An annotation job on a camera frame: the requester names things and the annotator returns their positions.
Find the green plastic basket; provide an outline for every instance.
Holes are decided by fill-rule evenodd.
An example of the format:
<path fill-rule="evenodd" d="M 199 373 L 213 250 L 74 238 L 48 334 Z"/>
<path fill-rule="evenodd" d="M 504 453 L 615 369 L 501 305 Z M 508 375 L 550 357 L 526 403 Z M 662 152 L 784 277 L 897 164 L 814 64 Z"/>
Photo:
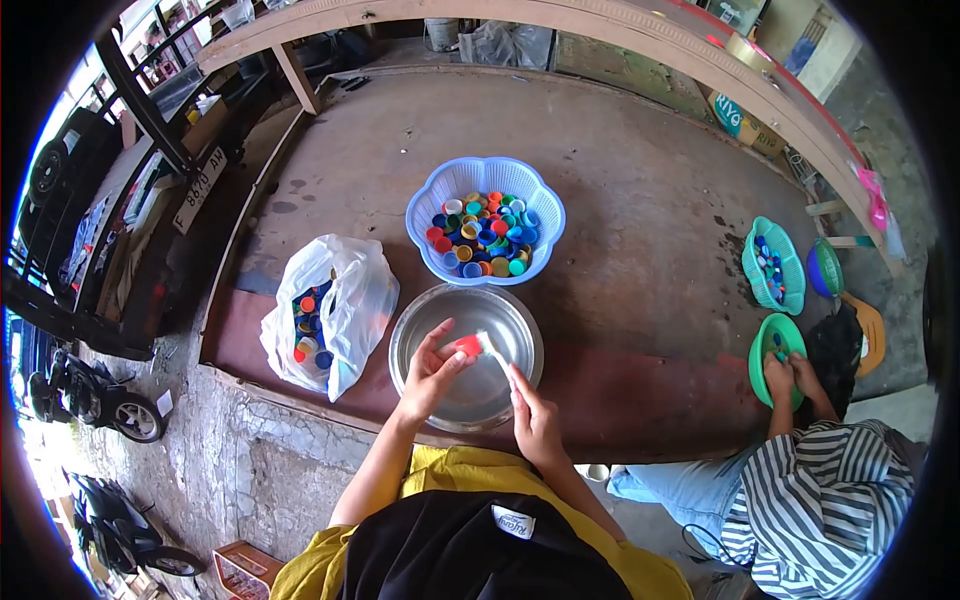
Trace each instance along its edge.
<path fill-rule="evenodd" d="M 766 278 L 756 264 L 754 238 L 758 235 L 764 237 L 770 250 L 780 253 L 780 272 L 783 273 L 783 285 L 786 287 L 786 292 L 783 294 L 783 304 L 774 300 L 770 288 L 767 287 Z M 750 280 L 754 297 L 756 297 L 760 306 L 794 316 L 799 315 L 804 310 L 804 294 L 806 293 L 804 264 L 797 256 L 797 250 L 793 247 L 790 236 L 781 226 L 766 217 L 756 217 L 754 226 L 750 229 L 750 233 L 747 234 L 747 239 L 744 241 L 741 262 L 743 272 Z"/>
<path fill-rule="evenodd" d="M 750 372 L 750 385 L 754 388 L 754 394 L 760 398 L 760 401 L 773 408 L 774 401 L 770 398 L 770 391 L 767 390 L 767 380 L 763 377 L 763 357 L 767 350 L 776 351 L 776 345 L 773 338 L 774 333 L 781 336 L 780 349 L 783 353 L 790 355 L 790 352 L 799 352 L 806 356 L 806 344 L 804 336 L 793 323 L 793 320 L 781 313 L 768 315 L 763 323 L 760 324 L 760 331 L 756 334 L 754 342 L 750 345 L 750 356 L 747 359 L 747 366 Z M 791 396 L 793 410 L 800 408 L 804 401 L 804 395 L 796 386 L 793 388 Z"/>

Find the cable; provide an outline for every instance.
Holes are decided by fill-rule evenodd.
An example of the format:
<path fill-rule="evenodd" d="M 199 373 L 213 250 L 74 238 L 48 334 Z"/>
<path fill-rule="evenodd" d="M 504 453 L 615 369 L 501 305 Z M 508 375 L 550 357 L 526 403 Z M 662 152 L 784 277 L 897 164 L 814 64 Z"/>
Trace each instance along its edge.
<path fill-rule="evenodd" d="M 727 546 L 725 546 L 722 541 L 718 540 L 718 539 L 716 538 L 716 536 L 714 536 L 711 532 L 707 531 L 706 528 L 704 528 L 704 527 L 702 527 L 702 526 L 700 526 L 700 525 L 697 525 L 696 523 L 687 523 L 686 525 L 684 525 L 683 529 L 681 530 L 681 537 L 684 539 L 684 543 L 687 545 L 687 547 L 690 548 L 690 550 L 693 550 L 693 552 L 695 552 L 696 554 L 699 554 L 705 561 L 716 560 L 716 559 L 714 559 L 714 557 L 705 557 L 705 556 L 703 556 L 703 554 L 702 554 L 699 550 L 697 550 L 695 547 L 693 547 L 693 544 L 691 544 L 691 543 L 689 542 L 689 540 L 686 538 L 686 532 L 687 532 L 687 528 L 688 528 L 688 527 L 689 527 L 689 528 L 696 527 L 697 529 L 699 529 L 699 530 L 703 531 L 705 534 L 707 534 L 707 536 L 708 536 L 711 540 L 713 540 L 713 542 L 717 545 L 717 548 L 718 548 L 720 551 L 722 551 L 724 554 L 727 555 L 727 558 L 730 560 L 731 563 L 733 563 L 733 565 L 739 566 L 739 567 L 743 568 L 744 570 L 750 570 L 750 568 L 753 566 L 753 561 L 750 561 L 750 562 L 748 562 L 748 563 L 740 563 L 740 562 L 734 560 L 734 559 L 733 559 L 733 556 L 732 556 L 731 553 L 730 553 L 730 551 L 727 550 Z"/>

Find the teal plastic basket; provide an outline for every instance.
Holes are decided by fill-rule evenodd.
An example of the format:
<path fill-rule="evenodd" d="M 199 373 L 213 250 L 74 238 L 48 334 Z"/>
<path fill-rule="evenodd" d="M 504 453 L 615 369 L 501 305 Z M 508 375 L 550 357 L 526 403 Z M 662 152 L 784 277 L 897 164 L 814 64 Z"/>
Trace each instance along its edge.
<path fill-rule="evenodd" d="M 780 272 L 783 273 L 783 285 L 786 287 L 783 304 L 774 300 L 770 288 L 767 287 L 766 278 L 756 264 L 754 238 L 758 235 L 763 236 L 770 250 L 780 253 Z M 741 261 L 743 262 L 743 272 L 750 280 L 750 286 L 754 289 L 754 296 L 760 306 L 785 312 L 795 317 L 804 310 L 804 294 L 806 293 L 804 264 L 797 256 L 797 250 L 793 247 L 790 236 L 781 226 L 766 217 L 756 217 L 754 227 L 750 229 L 750 233 L 744 241 Z"/>

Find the table surface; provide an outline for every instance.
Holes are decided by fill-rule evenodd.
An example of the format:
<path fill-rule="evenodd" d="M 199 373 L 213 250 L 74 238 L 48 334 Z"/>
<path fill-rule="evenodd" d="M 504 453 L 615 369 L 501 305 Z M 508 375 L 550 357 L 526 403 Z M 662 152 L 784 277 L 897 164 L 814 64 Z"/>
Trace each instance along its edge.
<path fill-rule="evenodd" d="M 286 127 L 295 113 L 271 127 Z M 287 259 L 311 239 L 373 238 L 400 283 L 388 340 L 403 308 L 439 283 L 407 237 L 406 205 L 456 156 L 516 157 L 564 201 L 566 230 L 550 263 L 510 291 L 542 332 L 540 390 L 560 405 L 574 460 L 690 460 L 762 438 L 769 410 L 751 391 L 745 359 L 769 311 L 756 306 L 739 254 L 757 215 L 805 252 L 816 231 L 804 193 L 722 134 L 632 94 L 556 75 L 407 74 L 338 91 L 256 215 L 201 362 L 372 428 L 382 423 L 397 401 L 386 342 L 329 405 L 273 374 L 260 320 L 276 306 Z M 801 329 L 830 307 L 808 289 Z M 509 423 L 454 439 L 516 448 Z"/>

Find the scooter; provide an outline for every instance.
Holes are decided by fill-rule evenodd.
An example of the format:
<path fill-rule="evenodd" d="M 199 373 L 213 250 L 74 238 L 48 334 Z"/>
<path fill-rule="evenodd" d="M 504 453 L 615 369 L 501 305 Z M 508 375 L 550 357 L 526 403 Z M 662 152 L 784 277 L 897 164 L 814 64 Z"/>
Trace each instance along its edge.
<path fill-rule="evenodd" d="M 66 471 L 63 476 L 73 496 L 73 526 L 80 547 L 89 552 L 92 543 L 103 566 L 131 575 L 138 566 L 152 566 L 179 577 L 206 570 L 190 552 L 163 545 L 163 537 L 115 481 Z"/>
<path fill-rule="evenodd" d="M 163 436 L 165 425 L 156 406 L 125 388 L 101 361 L 90 367 L 60 348 L 54 353 L 49 380 L 34 372 L 28 387 L 34 413 L 44 422 L 77 419 L 93 427 L 116 429 L 140 444 Z"/>

